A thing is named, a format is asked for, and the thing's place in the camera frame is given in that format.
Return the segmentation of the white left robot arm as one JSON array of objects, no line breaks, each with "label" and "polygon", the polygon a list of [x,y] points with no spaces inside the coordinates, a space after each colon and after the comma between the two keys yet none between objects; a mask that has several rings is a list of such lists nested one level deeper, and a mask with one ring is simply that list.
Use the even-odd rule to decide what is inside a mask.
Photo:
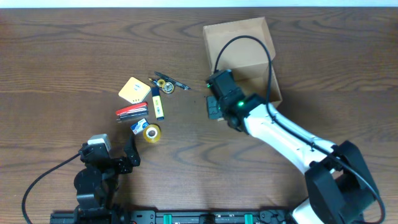
[{"label": "white left robot arm", "polygon": [[123,147],[124,156],[109,155],[107,134],[92,136],[78,151],[85,168],[74,179],[78,206],[74,223],[130,223],[131,212],[113,202],[119,189],[119,176],[130,174],[141,163],[134,135]]}]

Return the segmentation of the yellow sticky note pad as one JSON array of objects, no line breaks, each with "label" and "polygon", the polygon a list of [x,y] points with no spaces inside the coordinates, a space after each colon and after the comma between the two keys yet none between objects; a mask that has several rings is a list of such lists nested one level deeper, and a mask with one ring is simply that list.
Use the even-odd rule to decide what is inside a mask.
[{"label": "yellow sticky note pad", "polygon": [[131,104],[141,103],[150,92],[150,86],[131,77],[122,87],[118,95]]}]

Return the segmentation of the red black stapler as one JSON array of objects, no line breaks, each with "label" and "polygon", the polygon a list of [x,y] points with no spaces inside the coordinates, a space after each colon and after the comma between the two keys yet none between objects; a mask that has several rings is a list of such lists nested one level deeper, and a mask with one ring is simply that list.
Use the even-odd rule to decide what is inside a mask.
[{"label": "red black stapler", "polygon": [[117,122],[127,121],[136,117],[149,114],[147,102],[133,104],[116,111]]}]

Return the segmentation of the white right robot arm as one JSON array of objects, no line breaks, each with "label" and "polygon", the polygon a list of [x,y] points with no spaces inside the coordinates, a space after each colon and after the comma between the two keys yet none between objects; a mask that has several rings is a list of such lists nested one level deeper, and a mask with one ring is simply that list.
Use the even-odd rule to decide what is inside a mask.
[{"label": "white right robot arm", "polygon": [[230,70],[206,84],[228,125],[264,141],[305,177],[308,197],[290,213],[294,223],[364,223],[363,212],[381,203],[364,158],[352,142],[319,138],[281,115],[263,97],[245,96]]}]

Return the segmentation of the brown cardboard box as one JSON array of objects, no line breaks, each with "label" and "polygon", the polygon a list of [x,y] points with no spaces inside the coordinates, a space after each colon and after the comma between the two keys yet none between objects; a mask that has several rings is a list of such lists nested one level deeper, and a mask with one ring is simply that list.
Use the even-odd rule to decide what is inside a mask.
[{"label": "brown cardboard box", "polygon": [[[245,38],[235,40],[221,49],[231,39],[243,35]],[[272,37],[264,17],[246,19],[234,22],[208,25],[203,28],[203,37],[211,73],[214,69],[230,69],[237,86],[242,88],[246,96],[257,93],[266,96],[269,77],[269,62],[266,51],[255,40],[259,39],[267,48],[273,59],[275,48]]]}]

